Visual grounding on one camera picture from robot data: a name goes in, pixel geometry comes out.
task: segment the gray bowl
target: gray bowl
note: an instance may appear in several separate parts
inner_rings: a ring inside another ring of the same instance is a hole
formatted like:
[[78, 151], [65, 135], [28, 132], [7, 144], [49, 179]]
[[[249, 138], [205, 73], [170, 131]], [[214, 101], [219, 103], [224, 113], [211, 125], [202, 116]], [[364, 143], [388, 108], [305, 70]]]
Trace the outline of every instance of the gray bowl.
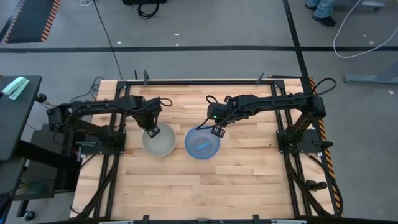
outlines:
[[155, 137], [150, 138], [146, 132], [142, 134], [142, 145], [149, 155], [162, 157], [173, 151], [177, 137], [169, 125], [157, 123], [157, 126], [160, 128], [160, 133]]

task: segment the black anti-fatigue mat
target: black anti-fatigue mat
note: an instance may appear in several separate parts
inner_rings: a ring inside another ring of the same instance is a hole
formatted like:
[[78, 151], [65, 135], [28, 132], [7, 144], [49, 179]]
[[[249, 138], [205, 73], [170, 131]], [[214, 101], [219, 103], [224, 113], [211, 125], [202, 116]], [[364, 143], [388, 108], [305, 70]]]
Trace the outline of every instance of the black anti-fatigue mat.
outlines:
[[23, 0], [6, 37], [6, 43], [45, 42], [60, 0]]

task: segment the person's leg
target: person's leg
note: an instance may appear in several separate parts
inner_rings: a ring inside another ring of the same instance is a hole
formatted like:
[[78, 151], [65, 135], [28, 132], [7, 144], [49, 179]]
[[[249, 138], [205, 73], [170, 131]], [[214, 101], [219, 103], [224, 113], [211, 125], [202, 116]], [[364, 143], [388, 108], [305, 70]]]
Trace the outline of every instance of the person's leg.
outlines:
[[320, 2], [321, 0], [307, 0], [305, 7], [309, 9], [316, 9]]
[[316, 18], [323, 19], [330, 16], [333, 12], [333, 5], [336, 0], [321, 0], [317, 6], [317, 10], [313, 13]]

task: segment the wooden table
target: wooden table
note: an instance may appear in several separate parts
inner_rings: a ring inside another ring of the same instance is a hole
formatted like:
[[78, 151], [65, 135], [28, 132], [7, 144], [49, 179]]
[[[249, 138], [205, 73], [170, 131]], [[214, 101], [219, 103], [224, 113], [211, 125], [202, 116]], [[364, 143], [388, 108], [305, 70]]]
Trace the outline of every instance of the wooden table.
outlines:
[[[112, 100], [116, 82], [103, 80], [98, 100]], [[303, 91], [299, 80], [285, 80], [285, 84], [287, 94]], [[119, 162], [112, 220], [142, 220], [143, 215], [150, 215], [151, 220], [252, 219], [253, 214], [260, 218], [294, 217], [283, 155], [279, 153], [275, 135], [275, 111], [228, 125], [221, 148], [211, 159], [194, 159], [184, 147], [188, 131], [206, 118], [206, 95], [213, 95], [219, 102], [227, 95], [271, 96], [269, 85], [141, 85], [133, 86], [130, 94], [146, 99], [157, 96], [172, 99], [173, 106], [163, 107], [159, 122], [174, 129], [177, 144], [169, 155], [152, 157], [142, 149], [143, 130], [133, 118], [126, 120], [126, 147]], [[298, 110], [291, 113], [293, 121], [301, 114]], [[93, 123], [109, 124], [110, 117], [110, 114], [96, 115]], [[284, 113], [282, 117], [287, 127]], [[80, 172], [73, 202], [78, 212], [98, 187], [102, 160], [103, 156], [95, 156]], [[301, 161], [305, 179], [326, 181], [318, 164], [306, 155], [301, 155]], [[304, 214], [298, 187], [296, 191]], [[313, 194], [325, 210], [334, 213], [327, 189]], [[106, 198], [103, 197], [101, 214]]]

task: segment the white cable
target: white cable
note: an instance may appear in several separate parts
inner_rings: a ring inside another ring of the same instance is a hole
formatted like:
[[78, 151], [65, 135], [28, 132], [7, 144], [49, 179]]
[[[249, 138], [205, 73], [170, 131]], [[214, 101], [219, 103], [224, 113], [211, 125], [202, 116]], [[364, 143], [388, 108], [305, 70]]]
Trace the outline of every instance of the white cable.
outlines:
[[86, 6], [92, 5], [93, 3], [94, 3], [94, 0], [91, 0], [91, 1], [90, 0], [81, 0], [80, 5], [86, 7]]
[[361, 1], [362, 1], [362, 0], [359, 0], [359, 1], [355, 4], [355, 6], [352, 8], [352, 10], [350, 10], [350, 12], [347, 14], [347, 16], [344, 18], [343, 22], [342, 22], [341, 25], [340, 25], [340, 28], [338, 29], [338, 32], [337, 32], [337, 34], [336, 34], [336, 37], [335, 37], [335, 39], [333, 40], [333, 49], [335, 50], [336, 55], [339, 56], [339, 57], [341, 57], [341, 58], [353, 58], [353, 57], [360, 56], [360, 55], [362, 55], [362, 54], [366, 54], [366, 53], [372, 52], [373, 50], [379, 49], [379, 48], [382, 47], [384, 44], [388, 43], [388, 42], [395, 36], [395, 34], [396, 34], [397, 31], [398, 31], [398, 26], [397, 26], [397, 28], [395, 29], [394, 33], [391, 35], [391, 37], [390, 37], [388, 40], [386, 40], [384, 43], [382, 43], [381, 45], [379, 45], [379, 46], [377, 46], [377, 47], [375, 47], [375, 48], [373, 48], [373, 49], [371, 49], [371, 50], [368, 50], [368, 51], [365, 51], [365, 52], [362, 52], [362, 53], [359, 53], [359, 54], [356, 54], [356, 55], [351, 55], [351, 56], [342, 56], [342, 55], [338, 54], [338, 53], [337, 53], [337, 50], [336, 50], [336, 39], [337, 39], [338, 35], [340, 34], [341, 28], [343, 27], [344, 23], [346, 22], [348, 16], [354, 11], [354, 9], [356, 8], [356, 6], [358, 6], [358, 4], [359, 4]]

